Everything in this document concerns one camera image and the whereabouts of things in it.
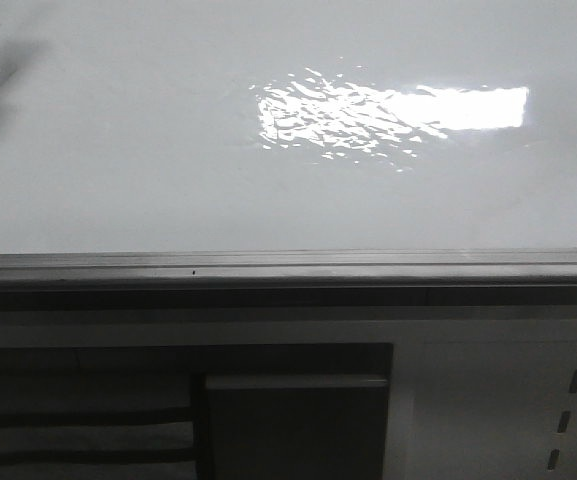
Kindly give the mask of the grey aluminium whiteboard tray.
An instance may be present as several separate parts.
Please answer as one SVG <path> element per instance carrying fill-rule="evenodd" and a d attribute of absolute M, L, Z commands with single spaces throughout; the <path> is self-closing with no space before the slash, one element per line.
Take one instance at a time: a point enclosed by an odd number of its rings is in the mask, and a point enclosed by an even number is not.
<path fill-rule="evenodd" d="M 577 249 L 0 254 L 0 311 L 577 305 Z"/>

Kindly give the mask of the white perforated metal panel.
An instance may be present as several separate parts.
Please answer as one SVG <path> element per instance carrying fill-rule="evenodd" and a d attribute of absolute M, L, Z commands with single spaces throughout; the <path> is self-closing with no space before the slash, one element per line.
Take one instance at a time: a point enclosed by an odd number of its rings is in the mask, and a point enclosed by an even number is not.
<path fill-rule="evenodd" d="M 577 324 L 401 329 L 387 479 L 577 479 Z"/>

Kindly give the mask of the white glossy whiteboard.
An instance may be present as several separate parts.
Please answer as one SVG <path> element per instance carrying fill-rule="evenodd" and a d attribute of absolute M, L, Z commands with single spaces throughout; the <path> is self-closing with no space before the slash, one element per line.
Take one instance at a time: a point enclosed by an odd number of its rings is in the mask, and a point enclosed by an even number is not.
<path fill-rule="evenodd" d="M 0 253 L 577 248 L 577 1 L 0 1 Z"/>

